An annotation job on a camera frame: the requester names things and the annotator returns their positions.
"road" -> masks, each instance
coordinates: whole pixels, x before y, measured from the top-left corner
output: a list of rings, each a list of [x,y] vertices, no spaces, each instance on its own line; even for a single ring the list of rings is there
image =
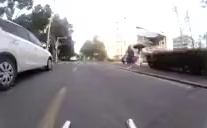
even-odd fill
[[[60,63],[22,73],[0,92],[0,128],[207,128],[207,90],[106,63]]]

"tall building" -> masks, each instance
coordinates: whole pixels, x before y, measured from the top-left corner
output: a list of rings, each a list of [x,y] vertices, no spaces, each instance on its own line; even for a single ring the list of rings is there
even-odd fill
[[[173,39],[173,50],[193,48],[192,47],[193,42],[194,42],[193,38],[187,35],[176,37]]]

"curb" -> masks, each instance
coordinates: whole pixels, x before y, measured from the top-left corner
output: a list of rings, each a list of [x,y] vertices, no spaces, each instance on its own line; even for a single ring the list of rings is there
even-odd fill
[[[126,68],[122,68],[122,67],[119,67],[119,68],[122,69],[122,70],[135,72],[135,73],[142,74],[142,75],[157,77],[157,78],[166,79],[166,80],[170,80],[170,81],[174,81],[174,82],[178,82],[178,83],[182,83],[182,84],[188,84],[188,85],[193,86],[193,87],[199,87],[199,88],[207,89],[207,85],[205,85],[205,84],[200,84],[200,83],[191,82],[191,81],[187,81],[187,80],[179,80],[179,79],[174,78],[174,77],[169,77],[169,76],[165,76],[165,75],[158,75],[158,74],[155,74],[155,73],[135,71],[135,70],[132,70],[132,69],[126,69]]]

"person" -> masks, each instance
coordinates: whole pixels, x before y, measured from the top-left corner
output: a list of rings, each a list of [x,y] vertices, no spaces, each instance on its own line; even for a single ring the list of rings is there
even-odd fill
[[[132,64],[134,63],[134,50],[131,45],[128,47],[126,59],[126,62],[129,65],[127,68],[132,68]]]

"sky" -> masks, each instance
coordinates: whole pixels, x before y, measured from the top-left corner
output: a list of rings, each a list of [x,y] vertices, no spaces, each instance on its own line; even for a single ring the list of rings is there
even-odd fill
[[[34,4],[49,4],[55,13],[67,17],[74,26],[75,51],[94,35],[101,39],[113,40],[118,31],[134,35],[135,26],[149,31],[164,32],[171,40],[179,35],[179,25],[174,5],[178,7],[179,20],[184,33],[186,11],[190,16],[192,35],[197,38],[207,32],[207,8],[202,8],[200,0],[34,0]]]

